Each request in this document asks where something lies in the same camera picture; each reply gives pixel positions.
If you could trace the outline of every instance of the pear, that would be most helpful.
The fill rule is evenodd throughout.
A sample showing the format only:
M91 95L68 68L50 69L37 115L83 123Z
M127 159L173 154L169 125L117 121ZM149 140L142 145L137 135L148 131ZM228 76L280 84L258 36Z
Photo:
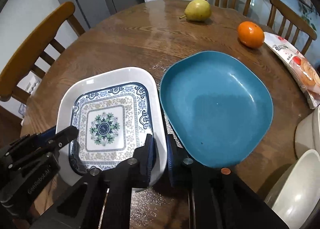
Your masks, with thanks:
M202 22L211 16L211 7L206 0L193 0L191 1L186 10L184 10L184 16L188 21Z

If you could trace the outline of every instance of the table top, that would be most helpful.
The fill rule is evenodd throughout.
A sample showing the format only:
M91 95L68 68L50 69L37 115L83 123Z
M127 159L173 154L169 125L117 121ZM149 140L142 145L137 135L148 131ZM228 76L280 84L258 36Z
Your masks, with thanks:
M121 11L90 29L70 45L52 65L27 103L21 134L43 132L56 125L65 92L77 81L122 67L141 67L157 86L166 69L199 51L233 56L268 88L274 105L271 127L255 150L235 171L262 198L288 166L295 162L294 133L311 110L289 71L264 44L253 50L237 38L237 27L249 20L233 9L212 6L205 23L179 19L189 1L157 0ZM267 26L264 31L272 32ZM35 201L44 212L68 186L59 176ZM133 228L180 228L188 224L186 192L171 189L167 176L132 199Z

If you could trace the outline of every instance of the orange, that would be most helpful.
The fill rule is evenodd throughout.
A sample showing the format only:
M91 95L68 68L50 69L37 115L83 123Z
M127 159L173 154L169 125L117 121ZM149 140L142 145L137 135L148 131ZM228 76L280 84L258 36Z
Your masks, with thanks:
M256 49L264 42L263 30L253 22L243 22L238 26L239 40L246 46Z

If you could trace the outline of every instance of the food package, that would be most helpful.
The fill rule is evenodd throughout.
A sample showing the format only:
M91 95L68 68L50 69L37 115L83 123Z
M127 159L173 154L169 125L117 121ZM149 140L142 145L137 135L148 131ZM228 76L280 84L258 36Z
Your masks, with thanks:
M286 39L264 32L264 42L284 62L300 89L305 94L311 109L320 104L320 78L308 60Z

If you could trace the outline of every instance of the blue plate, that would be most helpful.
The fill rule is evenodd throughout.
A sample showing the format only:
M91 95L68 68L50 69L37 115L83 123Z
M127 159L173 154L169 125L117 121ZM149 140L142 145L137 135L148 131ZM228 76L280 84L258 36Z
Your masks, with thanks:
M160 101L189 154L212 168L246 158L273 116L262 81L237 59L215 51L172 65L162 78Z

